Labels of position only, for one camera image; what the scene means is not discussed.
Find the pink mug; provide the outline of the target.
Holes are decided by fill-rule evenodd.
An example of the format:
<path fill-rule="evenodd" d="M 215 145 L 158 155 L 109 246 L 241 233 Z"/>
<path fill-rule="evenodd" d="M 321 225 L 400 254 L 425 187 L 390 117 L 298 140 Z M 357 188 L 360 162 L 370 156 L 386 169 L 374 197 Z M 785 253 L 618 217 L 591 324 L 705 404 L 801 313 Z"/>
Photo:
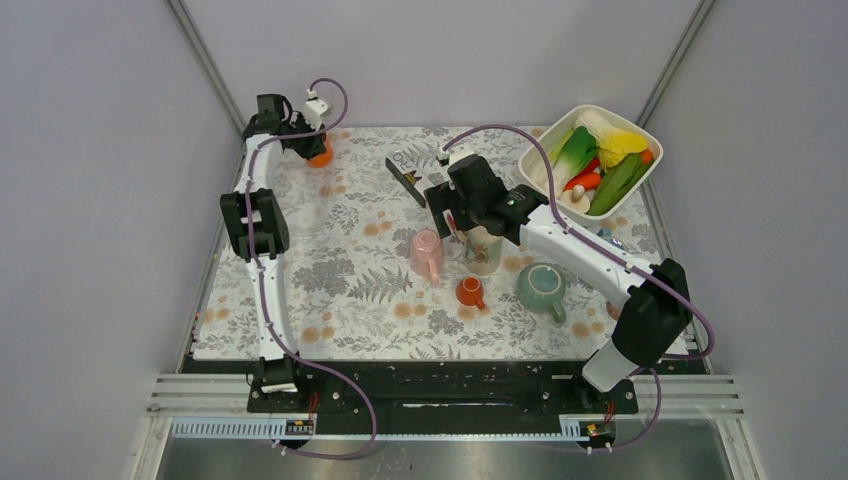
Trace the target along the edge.
<path fill-rule="evenodd" d="M 432 286 L 440 284 L 445 264 L 442 239 L 436 231 L 418 231 L 410 242 L 410 265 L 414 273 L 427 279 Z"/>

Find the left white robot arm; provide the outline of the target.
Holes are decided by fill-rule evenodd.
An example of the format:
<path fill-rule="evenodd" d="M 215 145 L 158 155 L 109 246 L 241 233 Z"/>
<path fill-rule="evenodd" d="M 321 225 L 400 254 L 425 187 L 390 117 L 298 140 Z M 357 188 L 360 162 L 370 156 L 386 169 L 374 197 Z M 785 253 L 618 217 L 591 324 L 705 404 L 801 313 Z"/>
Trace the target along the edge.
<path fill-rule="evenodd" d="M 243 132 L 244 169 L 234 190 L 220 197 L 232 251 L 245 262 L 255 297 L 260 347 L 253 387 L 257 396 L 272 395 L 288 411 L 307 404 L 311 387 L 295 364 L 283 268 L 290 232 L 269 182 L 286 151 L 307 160 L 326 152 L 321 128 L 330 110 L 312 88 L 299 111 L 283 95 L 259 95 L 257 113 Z"/>

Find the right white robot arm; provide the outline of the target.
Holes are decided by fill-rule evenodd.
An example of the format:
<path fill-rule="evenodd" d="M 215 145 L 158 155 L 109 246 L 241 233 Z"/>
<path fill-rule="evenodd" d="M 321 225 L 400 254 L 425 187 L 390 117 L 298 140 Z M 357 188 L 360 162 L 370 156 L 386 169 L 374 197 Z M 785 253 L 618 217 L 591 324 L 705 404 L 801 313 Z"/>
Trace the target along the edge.
<path fill-rule="evenodd" d="M 654 366 L 692 320 L 683 267 L 652 264 L 562 218 L 541 192 L 507 188 L 489 162 L 471 154 L 447 170 L 449 179 L 424 192 L 439 234 L 481 226 L 517 246 L 540 253 L 603 295 L 620 315 L 610 340 L 584 364 L 573 386 L 575 402 L 597 412 L 613 387 Z"/>

